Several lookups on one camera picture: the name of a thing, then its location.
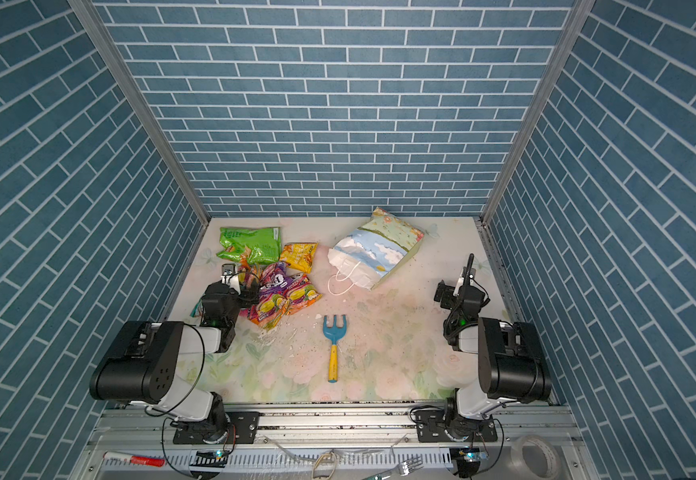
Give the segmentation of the purple berry candy packet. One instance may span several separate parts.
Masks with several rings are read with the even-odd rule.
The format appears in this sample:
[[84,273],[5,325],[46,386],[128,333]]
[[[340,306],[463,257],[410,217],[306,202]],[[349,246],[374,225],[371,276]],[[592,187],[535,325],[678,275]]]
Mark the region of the purple berry candy packet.
[[287,273],[287,263],[279,261],[268,265],[260,279],[260,300],[272,295],[284,294],[293,283],[294,278]]

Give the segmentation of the illustrated paper gift bag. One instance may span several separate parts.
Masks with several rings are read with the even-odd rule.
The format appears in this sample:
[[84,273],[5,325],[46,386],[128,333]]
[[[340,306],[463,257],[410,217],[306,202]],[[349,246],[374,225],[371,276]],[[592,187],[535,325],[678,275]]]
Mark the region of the illustrated paper gift bag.
[[372,290],[420,249],[426,232],[378,207],[371,219],[340,240],[328,252],[337,272],[328,291],[344,295],[354,286]]

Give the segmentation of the lemon fruit candy packet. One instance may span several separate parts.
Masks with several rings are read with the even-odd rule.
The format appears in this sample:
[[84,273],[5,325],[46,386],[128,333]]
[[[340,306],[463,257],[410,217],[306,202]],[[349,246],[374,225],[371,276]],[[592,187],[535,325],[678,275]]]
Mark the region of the lemon fruit candy packet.
[[265,329],[276,327],[285,315],[293,315],[322,298],[305,274],[278,278],[278,284],[261,288],[258,302],[248,312],[248,319]]

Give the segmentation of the teal red snack packet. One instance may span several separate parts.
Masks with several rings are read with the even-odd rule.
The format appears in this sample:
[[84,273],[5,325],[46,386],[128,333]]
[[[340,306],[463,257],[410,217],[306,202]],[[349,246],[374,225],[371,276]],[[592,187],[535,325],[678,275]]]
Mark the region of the teal red snack packet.
[[190,313],[190,317],[191,318],[199,318],[199,319],[204,317],[204,308],[203,308],[203,304],[202,304],[201,300],[197,301],[196,304],[194,305],[194,307]]

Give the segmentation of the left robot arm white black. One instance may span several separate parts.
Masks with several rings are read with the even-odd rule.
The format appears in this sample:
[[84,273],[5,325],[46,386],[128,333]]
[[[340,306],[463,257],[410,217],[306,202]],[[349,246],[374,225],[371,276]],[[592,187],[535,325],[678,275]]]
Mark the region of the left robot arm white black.
[[129,321],[121,327],[91,376],[96,400],[139,403],[146,413],[164,417],[175,428],[178,445],[254,442],[260,414],[229,413],[222,396],[177,373],[181,356],[225,353],[235,338],[239,313],[259,301],[252,274],[210,284],[199,302],[200,324],[183,321]]

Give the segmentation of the green chips bag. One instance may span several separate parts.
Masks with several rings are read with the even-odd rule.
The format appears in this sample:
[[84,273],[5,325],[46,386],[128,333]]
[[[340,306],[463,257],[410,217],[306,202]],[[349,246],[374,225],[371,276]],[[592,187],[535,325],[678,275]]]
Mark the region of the green chips bag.
[[248,265],[268,265],[279,261],[281,234],[279,227],[220,229],[219,258]]

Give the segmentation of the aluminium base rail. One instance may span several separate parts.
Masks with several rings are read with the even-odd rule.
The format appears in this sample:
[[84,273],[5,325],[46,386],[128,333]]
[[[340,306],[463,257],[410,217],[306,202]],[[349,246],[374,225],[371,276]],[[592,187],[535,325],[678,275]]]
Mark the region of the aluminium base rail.
[[[411,402],[322,404],[228,404],[230,412],[258,412],[255,444],[272,447],[387,447],[396,441],[405,446],[418,443],[416,426],[409,418]],[[535,434],[559,445],[582,441],[571,410],[539,402],[514,404],[499,409],[494,417],[498,432],[508,441]],[[160,439],[171,442],[173,429],[163,419],[146,415],[141,408],[127,407],[103,412],[89,440],[90,447],[132,447],[150,450]]]

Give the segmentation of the metal fork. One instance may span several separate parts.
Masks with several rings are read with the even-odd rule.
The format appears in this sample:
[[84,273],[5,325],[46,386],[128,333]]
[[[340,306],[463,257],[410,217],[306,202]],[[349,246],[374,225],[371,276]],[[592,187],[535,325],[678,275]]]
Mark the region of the metal fork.
[[391,469],[378,472],[376,474],[365,477],[363,480],[388,480],[394,475],[406,477],[421,470],[424,467],[424,461],[420,456],[401,461]]

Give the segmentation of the blue yellow toy rake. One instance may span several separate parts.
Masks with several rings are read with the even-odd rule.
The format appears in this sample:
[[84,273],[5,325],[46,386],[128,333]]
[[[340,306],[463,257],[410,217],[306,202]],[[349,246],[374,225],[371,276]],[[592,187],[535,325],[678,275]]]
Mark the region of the blue yellow toy rake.
[[328,367],[328,381],[336,383],[338,381],[338,342],[345,336],[347,332],[348,319],[346,315],[334,315],[332,321],[329,321],[327,315],[323,318],[323,333],[331,342],[330,359]]

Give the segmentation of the yellow corn chips packet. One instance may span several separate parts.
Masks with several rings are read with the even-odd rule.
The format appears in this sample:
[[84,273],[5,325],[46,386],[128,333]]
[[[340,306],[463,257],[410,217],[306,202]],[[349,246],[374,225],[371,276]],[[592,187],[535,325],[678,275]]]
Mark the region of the yellow corn chips packet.
[[312,271],[317,250],[317,242],[288,243],[283,246],[279,260],[290,268],[308,274]]

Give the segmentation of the clear tape roll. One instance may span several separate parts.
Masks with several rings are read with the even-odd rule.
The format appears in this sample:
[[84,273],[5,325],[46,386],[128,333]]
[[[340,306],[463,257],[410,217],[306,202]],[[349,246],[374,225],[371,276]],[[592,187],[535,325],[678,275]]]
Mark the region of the clear tape roll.
[[509,468],[520,479],[558,479],[562,472],[561,456],[545,438],[526,435],[512,443]]

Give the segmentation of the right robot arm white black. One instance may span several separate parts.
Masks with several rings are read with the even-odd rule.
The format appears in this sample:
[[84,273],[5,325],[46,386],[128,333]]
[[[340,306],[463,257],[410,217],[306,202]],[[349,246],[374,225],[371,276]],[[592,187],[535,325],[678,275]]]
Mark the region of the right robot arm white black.
[[412,408],[410,419],[422,443],[494,442],[494,415],[512,404],[546,401],[552,375],[537,328],[481,315],[490,299],[474,279],[437,285],[434,301],[449,312],[443,336],[454,351],[477,356],[478,380],[457,388],[444,407]]

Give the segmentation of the red handled tool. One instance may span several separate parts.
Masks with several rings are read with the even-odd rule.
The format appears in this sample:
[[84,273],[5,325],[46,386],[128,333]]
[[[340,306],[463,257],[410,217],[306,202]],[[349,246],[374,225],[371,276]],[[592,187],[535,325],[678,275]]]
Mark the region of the red handled tool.
[[112,452],[112,451],[106,452],[104,454],[104,459],[120,461],[120,462],[124,462],[127,464],[151,466],[151,467],[155,467],[155,468],[162,468],[166,464],[166,460],[163,458],[152,458],[152,457],[140,456],[140,455],[130,455],[130,454],[125,454],[125,453],[120,453],[120,452]]

